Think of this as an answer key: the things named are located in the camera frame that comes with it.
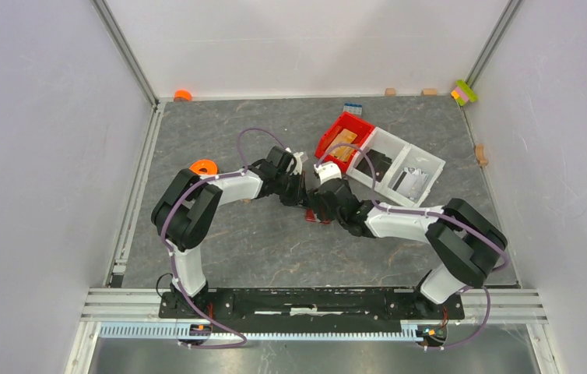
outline gray surface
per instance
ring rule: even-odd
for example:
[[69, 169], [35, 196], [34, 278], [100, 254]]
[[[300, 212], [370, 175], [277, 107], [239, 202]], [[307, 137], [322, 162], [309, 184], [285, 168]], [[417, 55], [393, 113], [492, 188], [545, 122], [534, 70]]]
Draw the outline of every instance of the gray surface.
[[[450, 340], [474, 326], [451, 326]], [[424, 353], [409, 342], [252, 342], [247, 348], [189, 351], [173, 340], [100, 339], [90, 373], [488, 373], [539, 372], [525, 326], [488, 326], [469, 345]]]
[[[169, 272], [169, 261], [149, 222], [172, 178], [201, 158], [222, 171], [241, 166], [236, 136], [244, 128], [272, 130], [292, 150], [311, 159], [321, 135], [341, 113], [346, 98], [262, 101], [200, 101], [165, 107], [124, 286], [151, 288]], [[364, 97], [363, 118], [447, 161], [425, 206], [461, 197], [487, 218], [494, 208], [462, 112], [450, 97]], [[274, 141], [260, 132], [242, 140], [248, 161], [263, 158]], [[353, 183], [360, 198], [368, 189]], [[202, 243], [211, 287], [414, 285], [440, 263], [429, 245], [397, 238], [354, 238], [338, 224], [311, 224], [303, 210], [280, 205], [276, 196], [220, 208]], [[490, 284], [513, 284], [513, 269], [493, 274]]]

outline white wall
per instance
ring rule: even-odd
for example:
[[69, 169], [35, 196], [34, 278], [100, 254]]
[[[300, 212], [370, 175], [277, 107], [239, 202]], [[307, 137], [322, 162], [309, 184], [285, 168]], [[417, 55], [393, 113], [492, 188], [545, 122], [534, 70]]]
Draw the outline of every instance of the white wall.
[[62, 372], [149, 105], [87, 0], [0, 2], [0, 372]]
[[468, 110], [505, 232], [569, 373], [587, 373], [587, 2], [523, 2]]
[[156, 94], [447, 93], [506, 0], [108, 0]]

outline aluminum frame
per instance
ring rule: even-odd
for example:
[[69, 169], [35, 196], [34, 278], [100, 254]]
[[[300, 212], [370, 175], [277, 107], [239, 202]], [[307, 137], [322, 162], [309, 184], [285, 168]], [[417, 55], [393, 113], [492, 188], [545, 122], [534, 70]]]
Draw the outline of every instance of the aluminum frame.
[[481, 76], [481, 72], [488, 63], [488, 60], [490, 60], [493, 51], [495, 51], [497, 45], [500, 44], [502, 35], [507, 30], [507, 27], [511, 23], [511, 20], [514, 18], [516, 12], [518, 11], [518, 7], [521, 5], [521, 3], [522, 0], [509, 0], [507, 5], [504, 7], [504, 10], [500, 15], [500, 19], [498, 19], [497, 23], [495, 23], [493, 31], [490, 32], [490, 36], [486, 40], [486, 44], [483, 46], [479, 57], [477, 57], [477, 61], [475, 61], [475, 65], [470, 70], [470, 73], [466, 78], [466, 84], [468, 86], [474, 87], [476, 81]]
[[156, 110], [153, 112], [151, 119], [149, 120], [145, 140], [142, 143], [142, 150], [140, 151], [140, 158], [135, 168], [133, 185], [131, 186], [131, 192], [128, 195], [124, 218], [121, 221], [119, 234], [114, 242], [114, 255], [108, 269], [105, 284], [110, 284], [112, 277], [124, 275], [124, 272], [126, 271], [128, 254], [131, 252], [135, 226], [138, 223], [138, 214], [140, 212], [140, 206], [142, 205], [142, 197], [145, 193], [153, 152], [156, 149], [156, 141], [158, 140], [158, 132], [160, 129], [160, 122], [163, 119], [164, 108], [165, 103], [158, 104], [158, 107], [156, 107]]
[[[410, 289], [397, 290], [411, 292]], [[557, 364], [556, 355], [551, 344], [548, 320], [539, 294], [533, 289], [498, 289], [490, 290], [491, 314], [489, 325], [519, 324], [526, 325], [533, 354], [541, 374], [559, 374], [561, 367]], [[463, 309], [466, 317], [463, 320], [452, 320], [455, 324], [478, 325], [481, 323], [486, 309], [486, 295], [483, 290], [470, 290], [462, 296]], [[76, 340], [67, 363], [65, 373], [83, 374], [90, 369], [93, 353], [104, 326], [127, 325], [141, 326], [146, 329], [162, 326], [163, 323], [176, 323], [182, 326], [206, 323], [204, 319], [160, 319], [158, 309], [160, 296], [155, 290], [141, 288], [91, 288], [83, 314], [80, 319]], [[406, 328], [415, 324], [436, 324], [440, 321], [402, 320], [402, 334], [335, 334], [323, 337], [315, 334], [249, 334], [250, 340], [388, 340], [409, 341]], [[217, 339], [230, 338], [229, 334], [216, 334]], [[144, 338], [144, 333], [125, 333], [121, 338]]]
[[91, 2], [99, 13], [99, 17], [104, 22], [104, 25], [108, 30], [108, 33], [110, 34], [114, 44], [117, 46], [119, 54], [126, 62], [128, 70], [130, 70], [131, 74], [135, 77], [138, 86], [140, 86], [142, 94], [145, 95], [145, 99], [147, 99], [152, 107], [155, 108], [159, 104], [158, 96], [156, 96], [151, 85], [149, 84], [149, 80], [140, 67], [138, 59], [135, 58], [131, 47], [128, 45], [128, 42], [124, 37], [124, 34], [121, 32], [121, 28], [119, 27], [117, 20], [112, 15], [110, 7], [105, 0], [91, 0]]

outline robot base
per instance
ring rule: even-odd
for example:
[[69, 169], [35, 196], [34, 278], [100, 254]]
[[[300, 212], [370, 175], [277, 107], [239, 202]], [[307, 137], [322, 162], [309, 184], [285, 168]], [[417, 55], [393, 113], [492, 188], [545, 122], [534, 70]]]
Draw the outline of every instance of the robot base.
[[[161, 319], [199, 318], [178, 291], [163, 293]], [[401, 320], [464, 319], [460, 295], [434, 305], [402, 288], [217, 288], [195, 304], [243, 333], [370, 333], [401, 331]]]

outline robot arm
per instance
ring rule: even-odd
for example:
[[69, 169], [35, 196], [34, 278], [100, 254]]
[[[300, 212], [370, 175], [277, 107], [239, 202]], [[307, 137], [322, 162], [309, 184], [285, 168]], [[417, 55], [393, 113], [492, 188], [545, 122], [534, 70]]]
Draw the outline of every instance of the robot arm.
[[[470, 234], [459, 236], [452, 223], [428, 215], [442, 213], [469, 225], [504, 249], [507, 240], [490, 222], [460, 199], [445, 206], [406, 208], [424, 212], [421, 215], [383, 211], [370, 200], [358, 200], [339, 168], [326, 163], [315, 168], [320, 186], [306, 191], [302, 153], [291, 153], [277, 146], [266, 159], [256, 161], [241, 175], [212, 180], [202, 184], [181, 206], [167, 228], [166, 238], [174, 251], [176, 266], [184, 290], [194, 297], [205, 287], [200, 242], [204, 239], [218, 206], [239, 199], [279, 196], [286, 206], [310, 207], [321, 221], [337, 220], [354, 236], [368, 238], [396, 237], [429, 243], [443, 262], [420, 282], [416, 292], [436, 305], [466, 285], [481, 287], [499, 259], [499, 255]], [[152, 212], [158, 233], [172, 206], [200, 177], [188, 169], [179, 172]], [[382, 204], [386, 208], [398, 208]]]
[[[506, 237], [462, 199], [452, 199], [445, 206], [432, 208], [405, 208], [381, 203], [384, 211], [376, 208], [370, 200], [358, 201], [336, 165], [326, 163], [316, 167], [315, 171], [322, 183], [312, 192], [311, 201], [317, 207], [315, 212], [323, 214], [324, 219], [337, 220], [355, 236], [404, 238], [433, 247], [442, 264], [424, 277], [416, 291], [436, 305], [444, 303], [465, 286], [482, 287], [500, 256], [470, 233], [460, 236], [460, 228], [429, 213], [450, 216], [478, 231], [501, 249], [507, 246]], [[412, 214], [390, 212], [397, 209]]]
[[[273, 147], [266, 159], [256, 161], [247, 171], [233, 173], [237, 175], [229, 178], [211, 179], [199, 186], [186, 199], [188, 203], [177, 209], [167, 227], [167, 241], [177, 249], [173, 256], [184, 290], [178, 289], [177, 284], [173, 284], [174, 287], [192, 297], [207, 287], [200, 243], [209, 232], [218, 206], [243, 199], [260, 199], [273, 193], [279, 195], [284, 205], [302, 204], [304, 161], [302, 152], [291, 153]], [[199, 180], [199, 175], [184, 169], [170, 183], [151, 216], [159, 234], [174, 204]]]

